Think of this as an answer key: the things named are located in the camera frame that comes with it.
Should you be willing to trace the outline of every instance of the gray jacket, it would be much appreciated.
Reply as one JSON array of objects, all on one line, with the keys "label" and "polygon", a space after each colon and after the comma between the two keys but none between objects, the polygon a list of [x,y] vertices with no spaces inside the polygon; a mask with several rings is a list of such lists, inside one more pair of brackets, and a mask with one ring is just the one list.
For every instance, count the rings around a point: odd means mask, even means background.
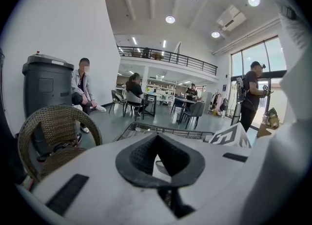
[{"label": "gray jacket", "polygon": [[80,95],[85,94],[89,101],[94,100],[91,93],[91,78],[87,73],[84,73],[83,79],[83,91],[78,88],[80,75],[78,70],[72,72],[72,94],[79,93]]}]

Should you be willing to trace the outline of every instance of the white pillar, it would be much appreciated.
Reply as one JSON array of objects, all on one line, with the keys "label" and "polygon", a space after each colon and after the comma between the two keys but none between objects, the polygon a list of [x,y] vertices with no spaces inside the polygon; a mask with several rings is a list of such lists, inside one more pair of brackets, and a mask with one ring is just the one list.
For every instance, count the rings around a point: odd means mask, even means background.
[{"label": "white pillar", "polygon": [[142,91],[145,92],[146,85],[147,85],[147,79],[148,79],[148,69],[149,67],[144,67],[144,73],[143,73],[143,79],[142,79]]}]

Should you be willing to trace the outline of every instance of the black cap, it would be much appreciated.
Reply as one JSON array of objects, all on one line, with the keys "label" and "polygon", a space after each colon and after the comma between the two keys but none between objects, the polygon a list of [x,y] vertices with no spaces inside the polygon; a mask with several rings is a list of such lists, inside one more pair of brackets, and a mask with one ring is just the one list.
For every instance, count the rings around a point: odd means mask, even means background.
[{"label": "black cap", "polygon": [[258,61],[254,61],[252,62],[252,64],[250,65],[250,68],[254,68],[255,66],[260,65],[263,69],[266,67],[265,64],[263,63],[259,63]]}]

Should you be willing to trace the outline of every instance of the air conditioner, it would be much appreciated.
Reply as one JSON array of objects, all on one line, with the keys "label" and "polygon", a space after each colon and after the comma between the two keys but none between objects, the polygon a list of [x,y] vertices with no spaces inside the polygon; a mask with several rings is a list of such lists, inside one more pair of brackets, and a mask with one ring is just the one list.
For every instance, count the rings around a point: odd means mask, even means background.
[{"label": "air conditioner", "polygon": [[245,20],[245,15],[240,12],[235,6],[230,5],[229,8],[221,14],[219,19],[217,20],[217,23],[221,26],[221,29],[223,31],[232,31]]}]

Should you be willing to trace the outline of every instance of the black table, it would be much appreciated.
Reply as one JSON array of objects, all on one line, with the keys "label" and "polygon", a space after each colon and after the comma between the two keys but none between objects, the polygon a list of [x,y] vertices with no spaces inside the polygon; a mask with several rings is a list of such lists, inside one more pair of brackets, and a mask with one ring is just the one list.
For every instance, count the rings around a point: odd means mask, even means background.
[{"label": "black table", "polygon": [[145,114],[149,114],[149,115],[151,115],[151,116],[154,117],[154,116],[155,116],[155,113],[156,113],[156,98],[157,98],[158,95],[153,94],[153,93],[144,93],[144,95],[145,95],[145,97],[144,97],[144,103],[145,103],[145,101],[148,101],[148,98],[149,98],[149,97],[154,98],[154,102],[153,102],[151,111],[145,110],[145,105],[143,105],[143,111],[144,111],[144,113],[145,113]]}]

